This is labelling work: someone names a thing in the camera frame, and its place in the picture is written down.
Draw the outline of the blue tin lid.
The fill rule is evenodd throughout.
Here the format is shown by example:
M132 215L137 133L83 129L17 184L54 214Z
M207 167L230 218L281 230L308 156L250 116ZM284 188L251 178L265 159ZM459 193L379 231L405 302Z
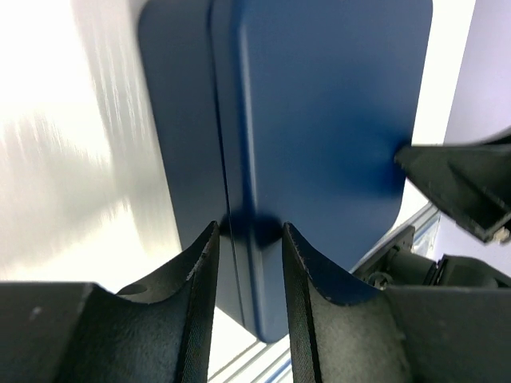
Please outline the blue tin lid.
M246 328L287 333L289 222L350 270L390 229L412 137L430 1L215 1L224 173Z

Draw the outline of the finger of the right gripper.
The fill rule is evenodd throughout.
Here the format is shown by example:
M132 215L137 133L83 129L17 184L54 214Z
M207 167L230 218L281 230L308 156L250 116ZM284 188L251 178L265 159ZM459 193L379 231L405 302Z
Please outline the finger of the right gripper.
M483 243L510 241L510 146L408 146L394 162L444 215Z

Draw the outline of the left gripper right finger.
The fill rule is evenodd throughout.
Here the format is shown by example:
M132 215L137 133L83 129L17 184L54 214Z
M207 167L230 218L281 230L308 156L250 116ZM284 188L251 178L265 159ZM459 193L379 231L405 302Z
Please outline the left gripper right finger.
M507 382L510 286L377 289L283 228L296 382Z

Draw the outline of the blue tin chocolate box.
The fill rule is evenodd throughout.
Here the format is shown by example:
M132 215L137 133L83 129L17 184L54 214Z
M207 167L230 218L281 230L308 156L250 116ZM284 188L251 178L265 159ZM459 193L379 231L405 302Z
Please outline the blue tin chocolate box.
M150 1L138 40L164 171L182 247L211 221L220 226L217 306L244 322L216 119L210 1Z

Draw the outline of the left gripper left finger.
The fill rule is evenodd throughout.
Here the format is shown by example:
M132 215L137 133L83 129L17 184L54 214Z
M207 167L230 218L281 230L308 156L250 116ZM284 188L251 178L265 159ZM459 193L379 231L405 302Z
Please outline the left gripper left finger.
M205 382L219 255L210 223L115 294L92 282L4 282L2 381Z

